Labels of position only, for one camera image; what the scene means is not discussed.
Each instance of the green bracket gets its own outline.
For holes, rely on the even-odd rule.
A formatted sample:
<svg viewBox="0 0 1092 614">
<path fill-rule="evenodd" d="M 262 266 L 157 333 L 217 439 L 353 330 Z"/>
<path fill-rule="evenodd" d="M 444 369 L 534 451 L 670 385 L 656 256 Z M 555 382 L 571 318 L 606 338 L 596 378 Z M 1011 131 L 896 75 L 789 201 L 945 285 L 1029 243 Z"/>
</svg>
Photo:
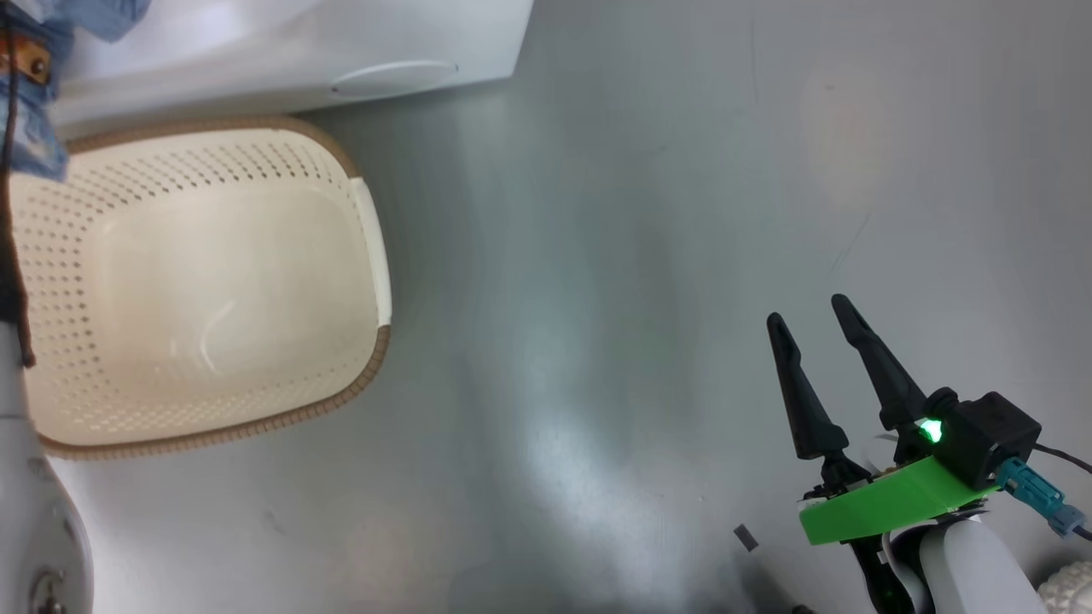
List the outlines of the green bracket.
<svg viewBox="0 0 1092 614">
<path fill-rule="evenodd" d="M 996 492 L 968 488 L 928 457 L 800 510 L 800 524 L 812 545 L 843 542 L 916 524 Z"/>
</svg>

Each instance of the perforated basket wall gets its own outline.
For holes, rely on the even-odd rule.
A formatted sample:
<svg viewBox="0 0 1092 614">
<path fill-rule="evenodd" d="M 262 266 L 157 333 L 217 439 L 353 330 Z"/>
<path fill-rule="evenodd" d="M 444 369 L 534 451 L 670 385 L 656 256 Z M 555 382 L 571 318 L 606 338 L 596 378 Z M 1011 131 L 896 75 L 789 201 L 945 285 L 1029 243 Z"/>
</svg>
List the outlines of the perforated basket wall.
<svg viewBox="0 0 1092 614">
<path fill-rule="evenodd" d="M 234 439 L 344 404 L 389 341 L 367 188 L 288 118 L 73 143 L 69 178 L 12 178 L 31 416 L 52 453 Z"/>
</svg>

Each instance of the green light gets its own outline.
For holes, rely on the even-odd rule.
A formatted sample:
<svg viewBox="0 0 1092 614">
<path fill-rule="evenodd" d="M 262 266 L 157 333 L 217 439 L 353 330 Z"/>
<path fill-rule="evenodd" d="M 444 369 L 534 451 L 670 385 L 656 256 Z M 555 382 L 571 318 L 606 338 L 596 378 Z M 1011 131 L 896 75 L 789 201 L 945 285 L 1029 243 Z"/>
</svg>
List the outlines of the green light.
<svg viewBox="0 0 1092 614">
<path fill-rule="evenodd" d="M 927 420 L 927 421 L 923 422 L 922 426 L 919 426 L 918 428 L 921 428 L 922 429 L 922 434 L 925 435 L 925 437 L 929 441 L 933 441 L 934 444 L 936 444 L 937 441 L 939 441 L 940 437 L 943 436 L 943 432 L 940 428 L 940 421 L 939 420 Z"/>
</svg>

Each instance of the white machine part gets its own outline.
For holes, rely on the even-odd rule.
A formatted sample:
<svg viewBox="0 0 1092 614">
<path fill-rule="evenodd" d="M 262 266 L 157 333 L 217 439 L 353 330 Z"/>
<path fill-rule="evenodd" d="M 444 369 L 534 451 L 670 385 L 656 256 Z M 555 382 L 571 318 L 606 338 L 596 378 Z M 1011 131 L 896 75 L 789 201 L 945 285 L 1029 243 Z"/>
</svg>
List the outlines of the white machine part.
<svg viewBox="0 0 1092 614">
<path fill-rule="evenodd" d="M 1012 554 L 982 522 L 930 529 L 918 556 L 937 614 L 1046 614 Z"/>
<path fill-rule="evenodd" d="M 84 614 L 87 539 L 27 421 L 20 356 L 15 328 L 0 324 L 0 612 Z"/>
<path fill-rule="evenodd" d="M 78 31 L 54 122 L 72 138 L 502 79 L 532 2 L 153 0 L 117 43 Z"/>
</svg>

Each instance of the laundry basket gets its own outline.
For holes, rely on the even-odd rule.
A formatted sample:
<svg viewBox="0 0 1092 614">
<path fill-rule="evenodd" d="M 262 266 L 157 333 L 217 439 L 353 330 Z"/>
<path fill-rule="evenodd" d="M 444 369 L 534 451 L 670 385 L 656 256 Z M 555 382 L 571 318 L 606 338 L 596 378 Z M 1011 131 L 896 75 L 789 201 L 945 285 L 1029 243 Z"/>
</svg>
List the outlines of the laundry basket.
<svg viewBox="0 0 1092 614">
<path fill-rule="evenodd" d="M 264 433 L 376 376 L 390 278 L 367 186 L 290 118 L 70 144 L 64 184 L 11 179 L 47 451 L 111 458 Z"/>
</svg>

